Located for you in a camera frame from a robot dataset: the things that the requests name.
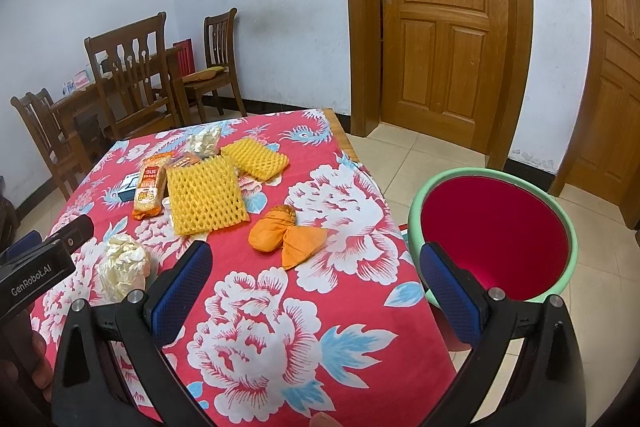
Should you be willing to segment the orange snack noodle packet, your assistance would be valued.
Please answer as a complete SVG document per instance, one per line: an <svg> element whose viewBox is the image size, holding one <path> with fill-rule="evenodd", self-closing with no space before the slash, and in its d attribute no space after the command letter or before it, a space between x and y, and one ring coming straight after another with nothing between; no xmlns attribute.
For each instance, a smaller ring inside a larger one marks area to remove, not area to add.
<svg viewBox="0 0 640 427"><path fill-rule="evenodd" d="M171 153L161 153L142 161L131 213L134 220L154 218L162 212L162 200L166 190L166 168L171 158Z"/></svg>

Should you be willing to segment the wooden door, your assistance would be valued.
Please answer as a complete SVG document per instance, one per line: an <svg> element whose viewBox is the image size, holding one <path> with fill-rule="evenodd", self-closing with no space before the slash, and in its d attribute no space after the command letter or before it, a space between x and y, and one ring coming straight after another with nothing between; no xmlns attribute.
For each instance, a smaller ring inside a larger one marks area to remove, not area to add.
<svg viewBox="0 0 640 427"><path fill-rule="evenodd" d="M574 185L639 228L639 0L591 0L586 82L551 193Z"/></svg>
<svg viewBox="0 0 640 427"><path fill-rule="evenodd" d="M347 0L350 129L381 122L506 165L524 100L533 0Z"/></svg>

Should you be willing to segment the small yellow foam net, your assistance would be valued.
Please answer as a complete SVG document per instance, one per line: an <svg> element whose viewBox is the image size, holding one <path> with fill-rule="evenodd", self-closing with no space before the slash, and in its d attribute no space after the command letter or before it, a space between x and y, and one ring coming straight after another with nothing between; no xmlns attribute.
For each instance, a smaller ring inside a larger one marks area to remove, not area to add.
<svg viewBox="0 0 640 427"><path fill-rule="evenodd" d="M220 153L234 167L259 181L269 181L288 168L288 156L270 150L252 138L243 138L221 147Z"/></svg>

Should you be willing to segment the orange wrapper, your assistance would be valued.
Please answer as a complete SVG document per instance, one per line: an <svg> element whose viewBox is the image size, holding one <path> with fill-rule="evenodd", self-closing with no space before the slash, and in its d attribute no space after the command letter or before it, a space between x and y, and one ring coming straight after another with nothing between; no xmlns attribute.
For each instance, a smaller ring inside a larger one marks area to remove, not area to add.
<svg viewBox="0 0 640 427"><path fill-rule="evenodd" d="M290 205L280 205L256 222L248 234L248 243L262 254L280 249L282 268L288 271L321 251L327 238L325 229L298 225L296 210Z"/></svg>

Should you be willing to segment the far wooden chair with cushion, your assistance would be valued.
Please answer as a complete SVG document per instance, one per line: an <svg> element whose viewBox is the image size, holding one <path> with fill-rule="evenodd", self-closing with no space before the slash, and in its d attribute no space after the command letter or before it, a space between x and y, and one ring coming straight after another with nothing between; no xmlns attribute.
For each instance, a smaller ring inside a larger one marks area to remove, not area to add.
<svg viewBox="0 0 640 427"><path fill-rule="evenodd" d="M238 71L234 55L234 23L237 8L228 12L208 16L203 23L203 44L205 68L182 78L186 98L198 109L201 122L206 121L204 96L211 95L220 116L224 108L219 100L218 90L230 86L238 111L243 117L247 111L242 99Z"/></svg>

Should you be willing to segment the small crumpled white paper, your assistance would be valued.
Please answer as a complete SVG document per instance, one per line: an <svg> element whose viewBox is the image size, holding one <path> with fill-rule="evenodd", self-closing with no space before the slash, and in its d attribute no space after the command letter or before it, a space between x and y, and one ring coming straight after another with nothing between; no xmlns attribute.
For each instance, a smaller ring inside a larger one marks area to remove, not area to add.
<svg viewBox="0 0 640 427"><path fill-rule="evenodd" d="M219 153L220 136L221 130L217 126L201 130L191 136L186 150L202 159L216 156Z"/></svg>

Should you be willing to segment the red bin with green rim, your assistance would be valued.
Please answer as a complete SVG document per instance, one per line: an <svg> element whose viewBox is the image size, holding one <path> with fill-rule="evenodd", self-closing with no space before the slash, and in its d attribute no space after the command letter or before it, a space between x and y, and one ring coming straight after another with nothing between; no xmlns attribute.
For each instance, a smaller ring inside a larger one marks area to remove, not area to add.
<svg viewBox="0 0 640 427"><path fill-rule="evenodd" d="M525 180L487 168L454 168L416 193L407 222L415 265L437 243L484 288L541 303L567 288L578 260L572 221L556 200Z"/></svg>

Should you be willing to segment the blue white medicine box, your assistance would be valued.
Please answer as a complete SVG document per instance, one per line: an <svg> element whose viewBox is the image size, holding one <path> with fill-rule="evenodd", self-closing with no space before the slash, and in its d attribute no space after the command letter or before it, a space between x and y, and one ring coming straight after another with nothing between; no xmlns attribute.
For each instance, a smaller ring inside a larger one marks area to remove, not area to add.
<svg viewBox="0 0 640 427"><path fill-rule="evenodd" d="M139 181L139 173L130 173L122 179L116 190L116 195L121 202L132 202L136 194Z"/></svg>

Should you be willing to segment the wooden dining table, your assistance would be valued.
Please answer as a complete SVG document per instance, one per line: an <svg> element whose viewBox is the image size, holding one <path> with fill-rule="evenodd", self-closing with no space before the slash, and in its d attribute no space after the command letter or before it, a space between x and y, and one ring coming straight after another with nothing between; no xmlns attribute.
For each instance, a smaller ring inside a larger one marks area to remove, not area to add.
<svg viewBox="0 0 640 427"><path fill-rule="evenodd" d="M180 80L178 48L170 48L165 52L165 66L157 55L151 57L151 72L159 74L166 69L167 78L162 80L162 87L149 88L148 95L152 102L142 109L126 117L114 120L104 129L110 140L125 140L139 136L175 129L182 126L180 108L189 110L186 102L178 102L172 89L172 82ZM108 97L117 94L115 80L107 78L102 83L93 83L84 90L63 98L53 104L52 112L60 118L63 131L67 135L70 151L85 170L90 164L89 149L80 139L80 129L74 124L74 117L94 106L102 110L104 116L113 116Z"/></svg>

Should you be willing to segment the orange cardboard box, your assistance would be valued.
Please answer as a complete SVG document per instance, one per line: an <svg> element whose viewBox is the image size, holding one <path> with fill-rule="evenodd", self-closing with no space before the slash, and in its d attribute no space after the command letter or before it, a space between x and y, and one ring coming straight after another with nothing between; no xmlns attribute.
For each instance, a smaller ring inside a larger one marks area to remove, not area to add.
<svg viewBox="0 0 640 427"><path fill-rule="evenodd" d="M167 167L168 168L184 168L198 164L202 161L202 158L194 153L186 152L176 159L172 160Z"/></svg>

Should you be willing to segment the cream paper ball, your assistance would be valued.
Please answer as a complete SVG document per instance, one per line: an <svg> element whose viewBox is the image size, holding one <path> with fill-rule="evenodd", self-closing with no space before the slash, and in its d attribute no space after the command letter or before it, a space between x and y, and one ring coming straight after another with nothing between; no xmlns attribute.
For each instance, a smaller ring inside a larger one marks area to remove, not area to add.
<svg viewBox="0 0 640 427"><path fill-rule="evenodd" d="M113 235L98 265L104 299L119 303L130 291L144 291L151 268L151 256L141 244L128 234Z"/></svg>

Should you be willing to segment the left wooden chair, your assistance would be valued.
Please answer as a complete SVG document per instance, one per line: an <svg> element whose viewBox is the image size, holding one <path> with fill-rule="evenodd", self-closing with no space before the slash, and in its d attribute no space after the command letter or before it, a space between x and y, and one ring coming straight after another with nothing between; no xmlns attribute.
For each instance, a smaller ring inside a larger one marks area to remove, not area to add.
<svg viewBox="0 0 640 427"><path fill-rule="evenodd" d="M53 112L53 100L48 90L26 92L21 98L12 96L10 103L20 114L54 184L69 200L78 187L77 175L82 173L82 169L58 116Z"/></svg>

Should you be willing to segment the red floral tablecloth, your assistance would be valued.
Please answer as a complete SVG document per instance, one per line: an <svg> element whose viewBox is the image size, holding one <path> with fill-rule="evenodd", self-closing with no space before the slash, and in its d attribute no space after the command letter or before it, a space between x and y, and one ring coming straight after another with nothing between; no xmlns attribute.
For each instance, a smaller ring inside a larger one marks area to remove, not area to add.
<svg viewBox="0 0 640 427"><path fill-rule="evenodd" d="M216 124L220 142L252 138L290 165L239 176L250 221L205 240L213 269L166 358L221 426L415 426L454 379L416 268L378 184L338 145L318 109ZM281 251L248 243L256 222L290 205L328 233L285 271Z"/></svg>

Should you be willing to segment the near wooden dining chair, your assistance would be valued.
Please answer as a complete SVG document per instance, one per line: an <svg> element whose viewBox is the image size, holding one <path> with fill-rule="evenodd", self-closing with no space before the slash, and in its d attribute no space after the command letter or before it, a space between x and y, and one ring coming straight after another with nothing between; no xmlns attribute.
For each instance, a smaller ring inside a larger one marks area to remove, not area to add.
<svg viewBox="0 0 640 427"><path fill-rule="evenodd" d="M84 40L96 89L114 140L137 138L179 124L165 48L166 14Z"/></svg>

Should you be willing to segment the red chair behind table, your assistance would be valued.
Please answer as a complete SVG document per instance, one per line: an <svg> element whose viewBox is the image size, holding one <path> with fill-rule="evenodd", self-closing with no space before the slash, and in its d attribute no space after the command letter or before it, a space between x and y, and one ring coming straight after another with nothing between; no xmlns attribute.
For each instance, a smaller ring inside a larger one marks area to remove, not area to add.
<svg viewBox="0 0 640 427"><path fill-rule="evenodd" d="M195 72L192 40L184 39L172 45L177 50L180 75L189 76Z"/></svg>

